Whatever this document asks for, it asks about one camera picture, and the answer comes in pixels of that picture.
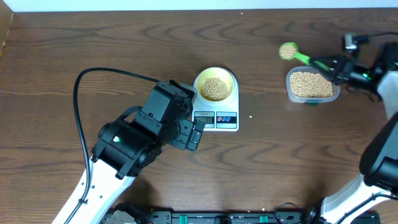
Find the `plastic container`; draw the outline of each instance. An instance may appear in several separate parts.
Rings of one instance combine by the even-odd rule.
[[[204,84],[205,80],[207,78],[220,78],[223,80],[225,83],[227,83],[228,88],[229,88],[229,95],[227,98],[220,100],[220,101],[210,101],[206,100],[202,95],[201,95],[201,86]],[[193,84],[193,87],[195,87],[198,90],[198,96],[197,99],[202,101],[204,104],[209,105],[209,106],[221,106],[228,104],[236,95],[237,92],[237,86],[238,83],[233,76],[233,74],[221,67],[211,67],[207,68],[204,71],[202,71],[197,78],[195,79],[195,82]]]
[[[315,68],[309,67],[309,66],[301,66],[301,67],[295,67],[295,68],[291,69],[291,71],[286,76],[287,95],[289,96],[289,99],[291,100],[291,102],[294,102],[294,103],[326,103],[326,102],[331,102],[331,101],[337,99],[338,95],[340,94],[340,89],[338,88],[338,86],[336,86],[335,84],[332,83],[333,96],[331,96],[331,97],[326,97],[326,98],[299,97],[293,93],[292,86],[290,85],[290,76],[294,72],[319,73],[318,70],[316,70]]]

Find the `green light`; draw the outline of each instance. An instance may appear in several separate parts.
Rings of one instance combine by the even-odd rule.
[[[363,76],[363,77],[365,77],[365,78],[367,78],[368,80],[370,80],[370,79],[371,79],[371,78],[369,77],[369,75],[368,75],[368,74],[366,74],[366,73],[363,73],[363,74],[362,74],[362,76]]]

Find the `yellow bowl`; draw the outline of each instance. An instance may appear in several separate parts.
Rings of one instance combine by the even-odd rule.
[[[220,78],[223,82],[225,82],[228,86],[228,96],[220,101],[211,101],[211,100],[207,100],[204,96],[201,95],[201,88],[203,86],[203,84],[205,83],[206,79],[208,78]],[[232,75],[230,74],[230,72],[226,69],[223,68],[219,68],[219,67],[212,67],[212,68],[207,68],[204,71],[202,71],[199,76],[197,77],[197,79],[195,80],[195,84],[196,84],[196,88],[199,92],[199,95],[201,96],[201,98],[203,98],[203,100],[208,101],[208,102],[221,102],[224,101],[226,99],[228,99],[229,96],[231,96],[231,93],[234,90],[234,80],[232,78]]]

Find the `white wall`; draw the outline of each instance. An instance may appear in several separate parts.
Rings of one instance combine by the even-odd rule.
[[[397,0],[3,0],[14,12],[398,7]]]

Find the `clear plastic container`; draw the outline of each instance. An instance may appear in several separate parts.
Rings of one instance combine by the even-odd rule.
[[[332,83],[333,96],[331,96],[331,97],[315,98],[315,97],[296,96],[292,91],[292,86],[290,85],[290,76],[294,72],[319,73],[318,70],[316,70],[315,68],[309,67],[309,66],[301,66],[301,67],[295,67],[295,68],[291,69],[291,71],[286,76],[287,95],[289,96],[289,99],[291,100],[291,102],[294,102],[294,103],[326,103],[326,102],[331,102],[331,101],[337,99],[338,95],[340,94],[340,89],[338,88],[338,86],[336,86],[335,84]]]

